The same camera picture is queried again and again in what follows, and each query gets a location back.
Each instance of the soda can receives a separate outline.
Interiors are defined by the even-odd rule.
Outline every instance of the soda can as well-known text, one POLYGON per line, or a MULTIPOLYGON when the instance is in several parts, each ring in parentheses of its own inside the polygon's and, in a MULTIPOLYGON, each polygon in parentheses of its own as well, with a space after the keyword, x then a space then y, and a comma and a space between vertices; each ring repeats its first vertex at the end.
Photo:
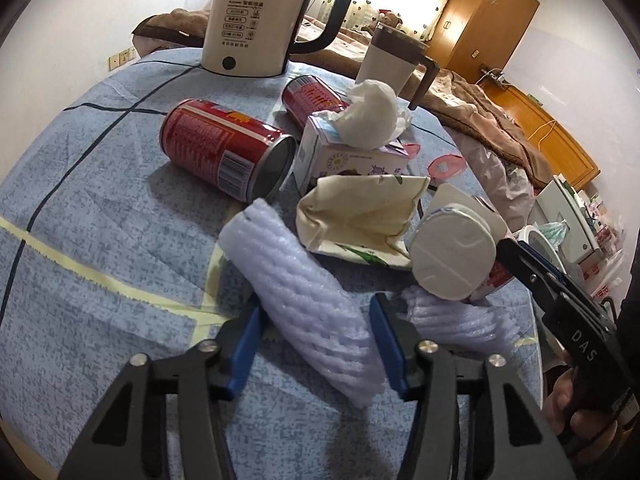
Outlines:
POLYGON ((282 104, 301 130, 305 129, 306 120, 313 112, 341 112, 349 106, 314 75, 301 75, 290 81, 282 91, 282 104))
POLYGON ((273 196, 296 154, 292 136, 203 99, 169 112, 160 147, 174 164, 246 203, 273 196))

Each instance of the white wall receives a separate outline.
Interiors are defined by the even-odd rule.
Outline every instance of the white wall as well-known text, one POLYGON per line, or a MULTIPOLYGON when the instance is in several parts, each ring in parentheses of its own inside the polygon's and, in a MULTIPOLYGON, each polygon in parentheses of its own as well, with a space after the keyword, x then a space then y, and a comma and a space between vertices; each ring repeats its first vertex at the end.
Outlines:
POLYGON ((602 170, 593 181, 622 216, 629 254, 640 225, 640 60, 601 0, 538 0, 540 7, 504 69, 544 103, 602 170))
POLYGON ((108 76, 152 14, 207 0, 32 0, 0 47, 0 181, 69 103, 108 76))

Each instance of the travel mug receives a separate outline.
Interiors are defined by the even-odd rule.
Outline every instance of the travel mug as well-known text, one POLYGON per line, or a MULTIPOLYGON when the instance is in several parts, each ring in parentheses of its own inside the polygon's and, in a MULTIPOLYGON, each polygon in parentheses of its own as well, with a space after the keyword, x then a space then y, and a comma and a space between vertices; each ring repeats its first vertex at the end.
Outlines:
POLYGON ((356 84, 365 79, 382 81, 399 95, 411 74, 421 64, 426 72, 409 102, 409 110, 415 110, 440 71, 439 65, 424 55, 425 48, 425 44, 404 32, 379 23, 358 71, 356 84))

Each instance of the wooden cabinet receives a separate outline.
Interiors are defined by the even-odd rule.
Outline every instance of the wooden cabinet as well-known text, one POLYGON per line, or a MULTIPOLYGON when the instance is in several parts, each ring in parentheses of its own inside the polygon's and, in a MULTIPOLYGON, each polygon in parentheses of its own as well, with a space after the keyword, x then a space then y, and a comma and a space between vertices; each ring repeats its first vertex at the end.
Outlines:
POLYGON ((581 190, 600 173, 571 134, 515 86, 502 90, 489 81, 482 82, 482 89, 515 119, 529 142, 546 156, 554 173, 562 173, 575 189, 581 190))
POLYGON ((449 0, 426 54, 475 83, 480 65, 504 68, 537 8, 537 0, 449 0))

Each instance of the white foam mesh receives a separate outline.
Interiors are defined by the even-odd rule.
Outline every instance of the white foam mesh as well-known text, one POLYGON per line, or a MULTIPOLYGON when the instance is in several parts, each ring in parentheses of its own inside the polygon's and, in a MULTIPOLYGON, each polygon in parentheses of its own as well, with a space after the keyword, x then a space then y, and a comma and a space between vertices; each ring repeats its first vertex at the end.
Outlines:
POLYGON ((423 338, 436 343, 507 355, 518 339, 516 323, 502 308, 441 300, 417 285, 406 288, 402 297, 407 319, 423 338))
POLYGON ((306 362, 357 407, 382 393, 382 362, 360 307, 264 200, 238 213, 218 243, 306 362))

